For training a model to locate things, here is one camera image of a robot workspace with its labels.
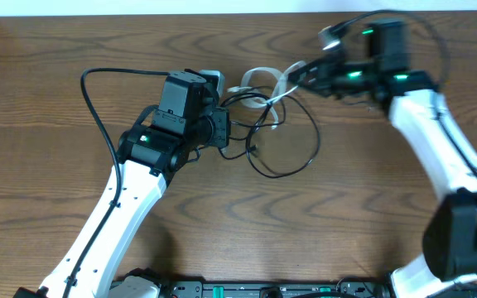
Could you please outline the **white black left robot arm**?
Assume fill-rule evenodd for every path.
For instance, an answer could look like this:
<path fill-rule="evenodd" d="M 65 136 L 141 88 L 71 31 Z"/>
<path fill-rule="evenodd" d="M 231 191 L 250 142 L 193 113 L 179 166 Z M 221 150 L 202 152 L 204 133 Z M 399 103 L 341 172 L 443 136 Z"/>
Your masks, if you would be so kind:
<path fill-rule="evenodd" d="M 38 289 L 17 297 L 150 297 L 156 281 L 116 271 L 142 221 L 164 195 L 174 174 L 199 147 L 229 144 L 229 111 L 219 106 L 224 75 L 218 70 L 165 74 L 161 100 L 143 109 L 119 145 L 108 142 L 113 167 L 99 202 L 65 258 Z"/>

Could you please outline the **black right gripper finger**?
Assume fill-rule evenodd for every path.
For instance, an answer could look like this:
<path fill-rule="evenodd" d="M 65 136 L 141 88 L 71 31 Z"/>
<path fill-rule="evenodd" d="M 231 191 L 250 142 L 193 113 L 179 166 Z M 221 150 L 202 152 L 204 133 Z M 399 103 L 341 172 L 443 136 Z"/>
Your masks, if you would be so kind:
<path fill-rule="evenodd" d="M 316 77 L 311 77 L 311 76 L 299 77 L 294 82 L 294 85 L 312 94 L 325 96 L 325 87 Z"/>
<path fill-rule="evenodd" d="M 287 78 L 289 81 L 296 81 L 299 77 L 302 76 L 311 76 L 311 77 L 320 77 L 320 66 L 324 61 L 322 59 L 316 59 L 312 62 L 305 63 L 301 61 L 297 68 L 291 71 Z"/>

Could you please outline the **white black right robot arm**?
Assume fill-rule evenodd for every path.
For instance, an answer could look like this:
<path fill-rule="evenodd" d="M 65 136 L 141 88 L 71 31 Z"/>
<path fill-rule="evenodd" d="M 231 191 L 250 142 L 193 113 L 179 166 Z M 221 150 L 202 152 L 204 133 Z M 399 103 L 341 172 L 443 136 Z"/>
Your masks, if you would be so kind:
<path fill-rule="evenodd" d="M 436 194 L 438 207 L 422 238 L 422 253 L 393 271 L 382 297 L 432 297 L 477 281 L 477 152 L 455 122 L 435 81 L 413 70 L 402 14 L 365 14 L 368 58 L 347 60 L 349 22 L 319 32 L 324 55 L 288 80 L 323 97 L 367 94 L 407 140 Z"/>

